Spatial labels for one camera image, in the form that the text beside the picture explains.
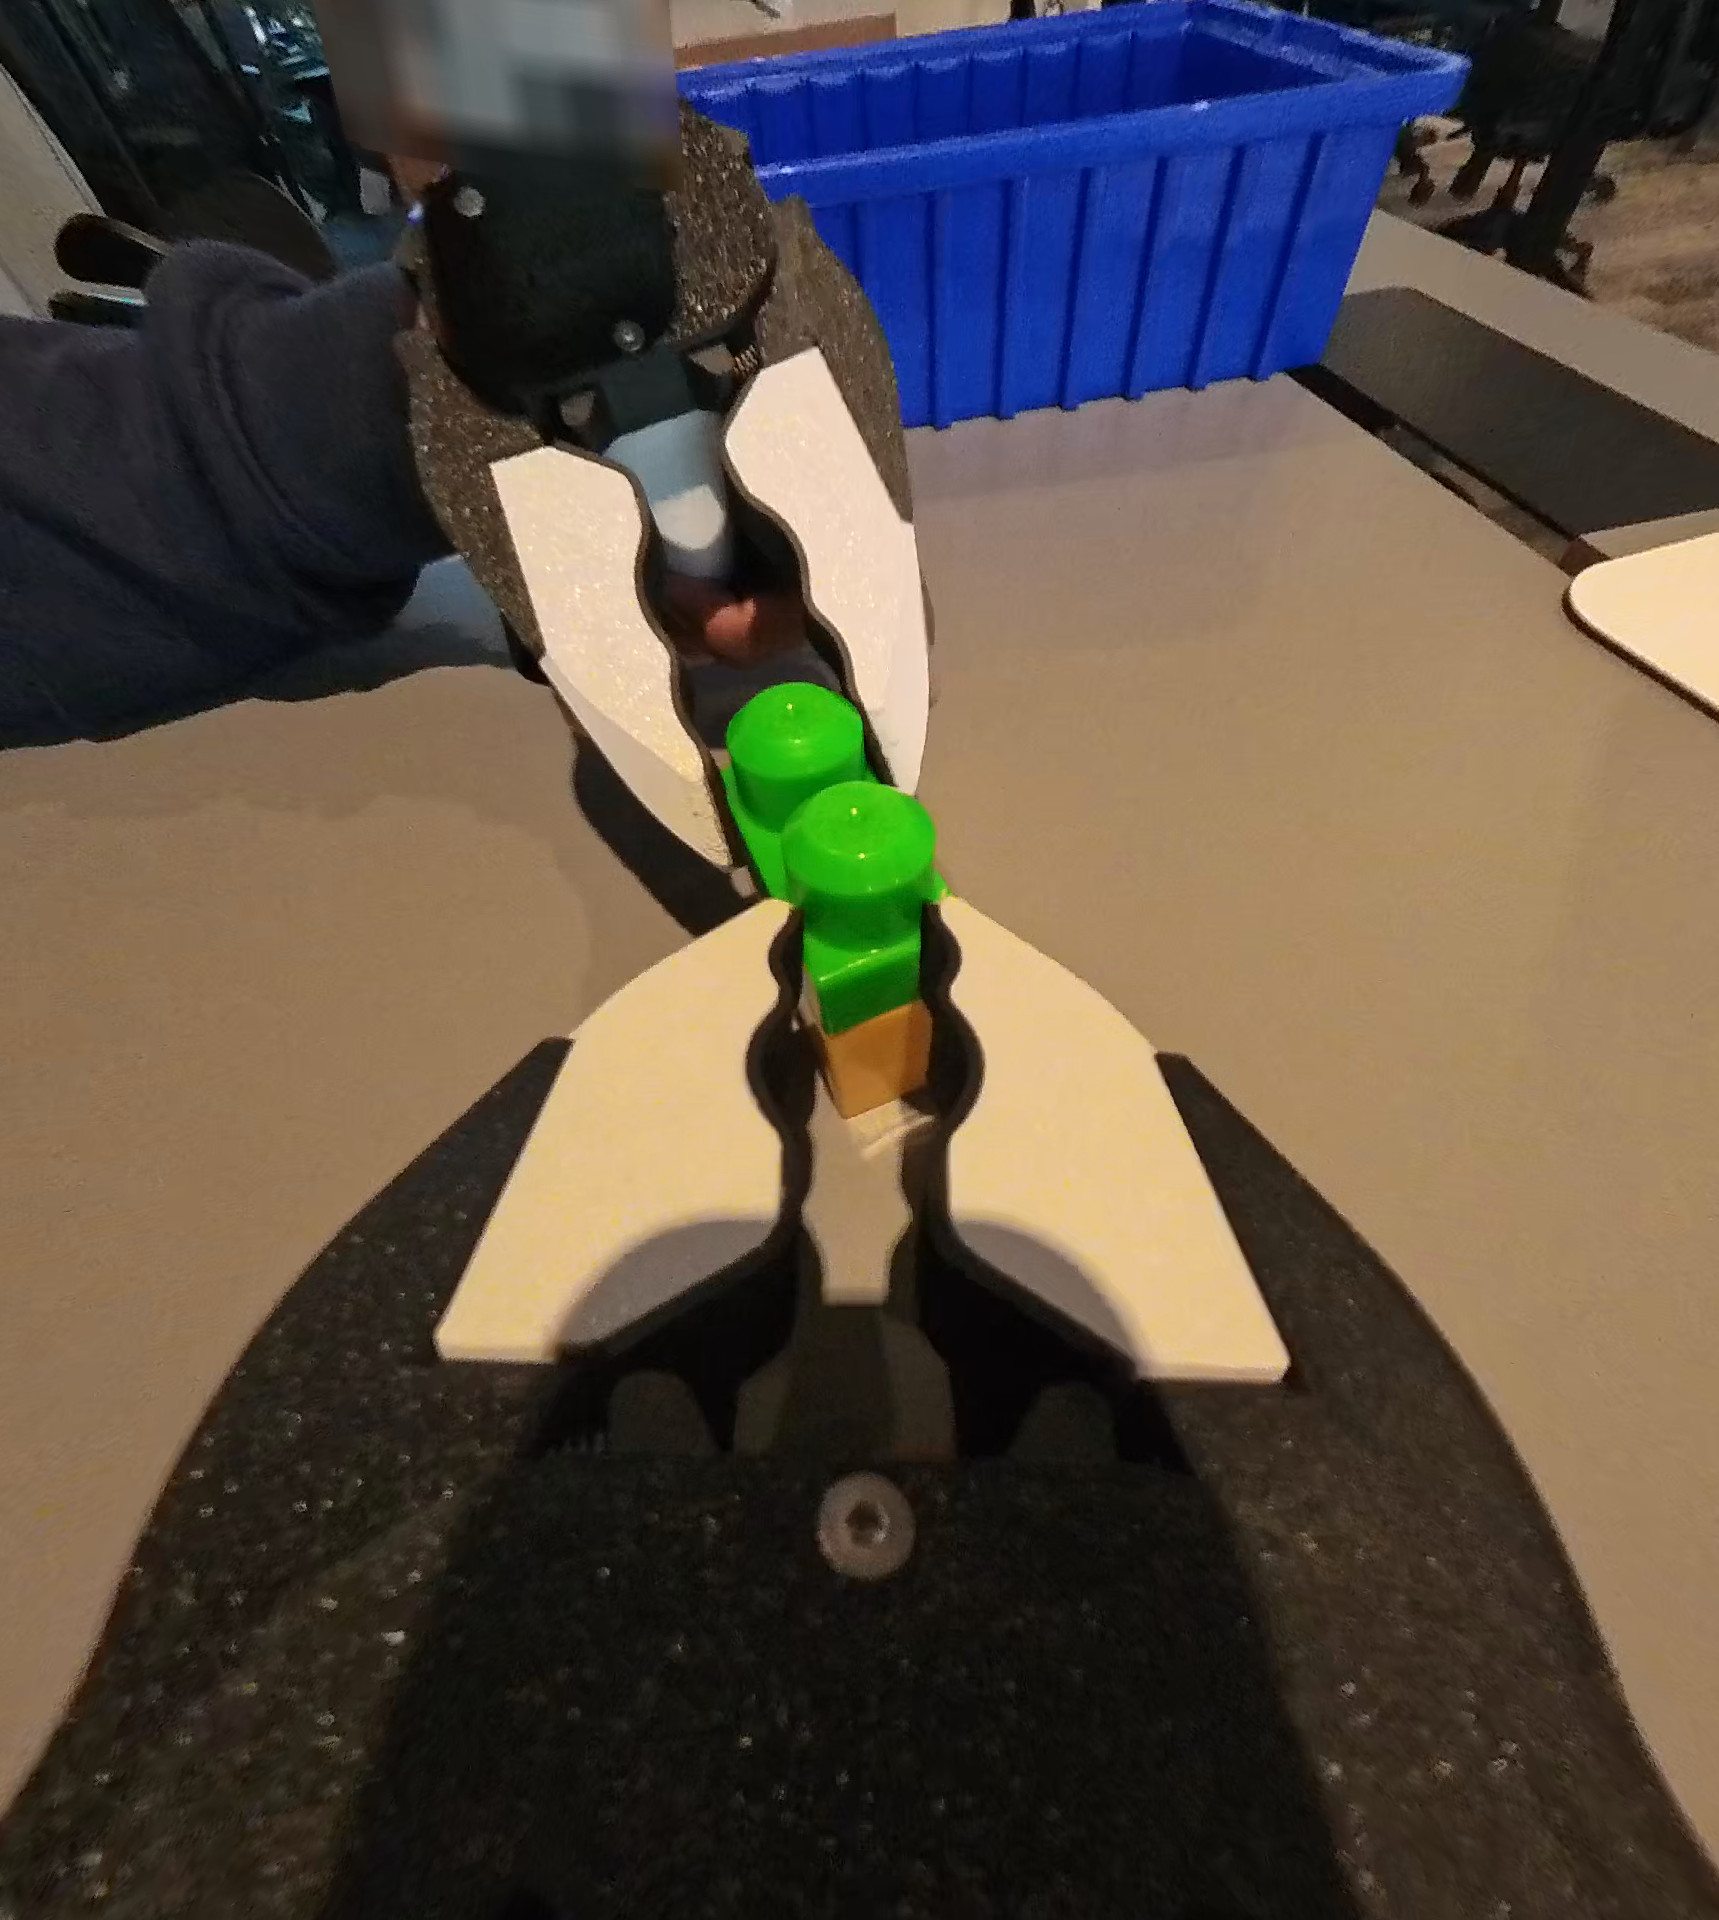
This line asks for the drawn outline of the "person's left hand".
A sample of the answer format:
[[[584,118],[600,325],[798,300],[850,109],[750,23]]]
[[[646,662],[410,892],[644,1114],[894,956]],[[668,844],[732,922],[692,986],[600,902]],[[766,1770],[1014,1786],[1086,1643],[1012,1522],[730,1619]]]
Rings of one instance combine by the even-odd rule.
[[[676,574],[660,590],[660,613],[676,648],[692,658],[750,665],[804,643],[804,602],[792,590],[736,594]]]

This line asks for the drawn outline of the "blue ribbed plastic bin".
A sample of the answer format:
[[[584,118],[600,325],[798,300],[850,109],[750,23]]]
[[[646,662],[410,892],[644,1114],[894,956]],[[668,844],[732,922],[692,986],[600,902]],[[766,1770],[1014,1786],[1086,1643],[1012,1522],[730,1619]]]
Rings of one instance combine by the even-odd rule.
[[[1315,364],[1399,131],[1467,59],[1260,3],[1122,3],[708,61],[944,428]]]

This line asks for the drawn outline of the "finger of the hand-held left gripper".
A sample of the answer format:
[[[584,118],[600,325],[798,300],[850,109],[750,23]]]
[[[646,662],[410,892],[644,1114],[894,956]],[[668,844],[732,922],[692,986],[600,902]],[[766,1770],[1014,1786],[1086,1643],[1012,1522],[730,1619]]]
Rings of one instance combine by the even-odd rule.
[[[542,670],[632,796],[712,866],[734,854],[692,732],[672,639],[654,612],[652,561],[728,586],[736,537],[722,419],[662,419],[622,433],[618,459],[570,444],[490,469],[536,615]]]
[[[724,462],[796,551],[806,608],[832,642],[886,780],[918,787],[932,708],[918,533],[820,350],[752,376],[728,414]]]

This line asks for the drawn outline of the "yellow one-stud block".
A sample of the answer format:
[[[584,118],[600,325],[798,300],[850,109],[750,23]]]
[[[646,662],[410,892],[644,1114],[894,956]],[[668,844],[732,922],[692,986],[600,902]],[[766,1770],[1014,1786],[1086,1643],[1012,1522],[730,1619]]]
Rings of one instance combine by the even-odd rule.
[[[812,1025],[824,1083],[846,1119],[920,1093],[932,1067],[934,1020],[914,998],[846,1030]]]

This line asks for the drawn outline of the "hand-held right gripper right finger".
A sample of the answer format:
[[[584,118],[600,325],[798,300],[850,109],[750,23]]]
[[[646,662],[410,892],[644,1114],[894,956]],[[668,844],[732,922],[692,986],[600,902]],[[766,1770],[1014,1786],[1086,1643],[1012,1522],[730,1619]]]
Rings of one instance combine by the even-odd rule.
[[[966,900],[940,922],[970,1042],[944,1155],[960,1248],[1138,1379],[1283,1381],[1287,1346],[1154,1044]]]

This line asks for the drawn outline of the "black office chair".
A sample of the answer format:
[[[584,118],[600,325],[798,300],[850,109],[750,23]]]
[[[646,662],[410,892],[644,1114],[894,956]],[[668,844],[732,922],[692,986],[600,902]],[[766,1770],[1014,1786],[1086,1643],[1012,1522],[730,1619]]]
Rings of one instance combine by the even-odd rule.
[[[1545,162],[1599,52],[1567,22],[1571,3],[1413,3],[1393,33],[1467,61],[1455,103],[1399,131],[1395,159],[1415,208],[1445,194],[1469,208],[1501,167],[1497,198],[1515,202],[1529,164]]]

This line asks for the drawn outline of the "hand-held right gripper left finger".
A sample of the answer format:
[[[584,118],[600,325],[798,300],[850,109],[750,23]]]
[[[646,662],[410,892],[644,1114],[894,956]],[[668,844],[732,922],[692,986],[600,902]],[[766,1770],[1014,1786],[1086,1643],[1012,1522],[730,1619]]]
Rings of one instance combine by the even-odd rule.
[[[776,1242],[784,1139],[752,1052],[780,1010],[790,918],[746,908],[574,1027],[436,1327],[442,1359],[558,1364]]]

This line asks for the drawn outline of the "person's left forearm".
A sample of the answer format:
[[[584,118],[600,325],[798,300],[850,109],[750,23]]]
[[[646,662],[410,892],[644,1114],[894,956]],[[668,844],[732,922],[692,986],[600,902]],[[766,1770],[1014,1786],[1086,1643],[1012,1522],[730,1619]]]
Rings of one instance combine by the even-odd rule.
[[[392,261],[192,244],[136,327],[0,314],[0,736],[200,708],[384,633],[454,553],[420,483]]]

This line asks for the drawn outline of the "green two-stud block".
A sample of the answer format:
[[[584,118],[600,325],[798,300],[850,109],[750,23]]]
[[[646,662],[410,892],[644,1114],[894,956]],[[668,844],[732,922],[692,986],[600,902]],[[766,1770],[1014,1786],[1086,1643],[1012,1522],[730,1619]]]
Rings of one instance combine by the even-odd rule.
[[[720,776],[756,879],[802,918],[822,1031],[918,1000],[924,915],[948,892],[938,834],[872,774],[862,711],[822,684],[766,685],[728,722]]]

